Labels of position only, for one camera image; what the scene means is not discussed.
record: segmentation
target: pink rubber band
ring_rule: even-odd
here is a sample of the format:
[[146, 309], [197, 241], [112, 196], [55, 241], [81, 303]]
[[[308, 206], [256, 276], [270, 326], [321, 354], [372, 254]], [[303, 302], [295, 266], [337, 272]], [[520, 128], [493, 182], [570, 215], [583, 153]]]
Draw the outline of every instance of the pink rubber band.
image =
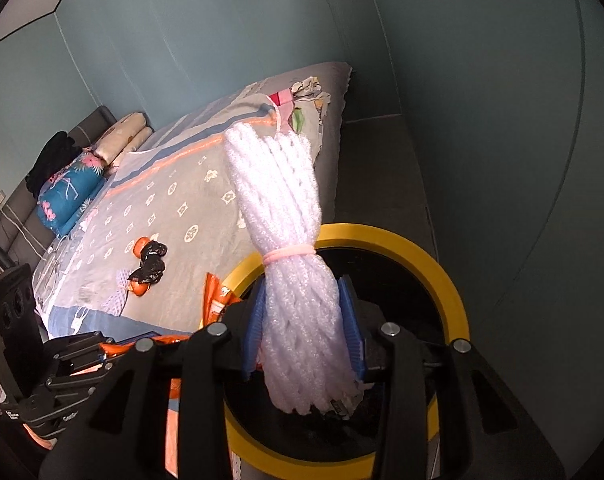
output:
[[316, 248], [310, 244], [298, 244], [275, 249], [262, 257], [262, 264], [266, 267], [282, 258], [287, 258], [289, 256], [304, 256], [305, 254], [316, 254]]

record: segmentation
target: yellow ring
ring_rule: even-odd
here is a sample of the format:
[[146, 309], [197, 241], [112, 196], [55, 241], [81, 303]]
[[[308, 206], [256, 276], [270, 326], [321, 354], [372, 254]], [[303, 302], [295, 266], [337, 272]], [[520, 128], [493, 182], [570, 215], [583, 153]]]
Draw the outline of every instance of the yellow ring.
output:
[[[320, 228], [316, 248], [349, 247], [383, 254], [420, 280], [429, 291], [442, 319], [447, 343], [469, 339], [468, 321], [460, 295], [444, 269], [425, 251], [392, 232], [361, 224], [325, 224]], [[247, 256], [224, 280], [238, 296], [264, 272], [258, 253]], [[225, 406], [226, 435], [234, 453], [259, 470], [283, 480], [355, 480], [369, 478], [375, 454], [342, 462], [306, 462], [276, 453], [260, 444], [238, 423]], [[433, 399], [427, 411], [428, 439], [439, 428], [438, 403]]]

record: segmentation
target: metal screw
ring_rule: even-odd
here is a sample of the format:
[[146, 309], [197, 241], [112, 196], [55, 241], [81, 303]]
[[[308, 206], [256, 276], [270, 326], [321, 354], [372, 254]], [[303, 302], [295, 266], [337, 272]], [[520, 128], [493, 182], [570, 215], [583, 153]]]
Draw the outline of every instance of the metal screw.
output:
[[380, 330], [386, 335], [394, 336], [400, 333], [400, 326], [396, 323], [391, 323], [387, 321], [386, 323], [384, 323], [384, 325], [382, 325]]
[[466, 354], [471, 350], [471, 343], [466, 339], [456, 339], [453, 342], [453, 348], [461, 354]]
[[153, 348], [153, 340], [143, 337], [136, 342], [136, 350], [138, 352], [148, 352], [151, 348]]
[[211, 323], [209, 326], [207, 326], [207, 332], [214, 336], [220, 336], [226, 332], [226, 325], [216, 321], [215, 323]]

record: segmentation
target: gray headboard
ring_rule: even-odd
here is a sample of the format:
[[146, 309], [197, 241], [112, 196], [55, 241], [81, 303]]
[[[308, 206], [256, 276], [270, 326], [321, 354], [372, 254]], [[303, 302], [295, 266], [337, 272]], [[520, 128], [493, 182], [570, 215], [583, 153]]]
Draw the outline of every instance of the gray headboard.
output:
[[[100, 106], [68, 134], [78, 146], [85, 148], [115, 122], [111, 111], [106, 106]], [[23, 179], [2, 206], [2, 211], [23, 231], [20, 232], [12, 222], [0, 214], [0, 266], [4, 269], [20, 264], [29, 264], [31, 270], [35, 269], [40, 256], [44, 255], [53, 241], [53, 232], [45, 228], [38, 218], [36, 204]]]

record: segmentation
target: wall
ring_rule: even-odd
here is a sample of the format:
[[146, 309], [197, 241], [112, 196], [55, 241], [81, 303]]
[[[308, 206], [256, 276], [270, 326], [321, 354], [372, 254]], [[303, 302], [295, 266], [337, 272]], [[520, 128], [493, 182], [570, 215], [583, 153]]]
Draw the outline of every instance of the wall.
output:
[[472, 338], [572, 474], [604, 436], [604, 10], [377, 2]]
[[55, 16], [0, 42], [0, 189], [9, 194], [46, 141], [95, 108]]
[[354, 66], [348, 118], [399, 112], [373, 0], [63, 0], [57, 10], [92, 95], [160, 127], [301, 66]]

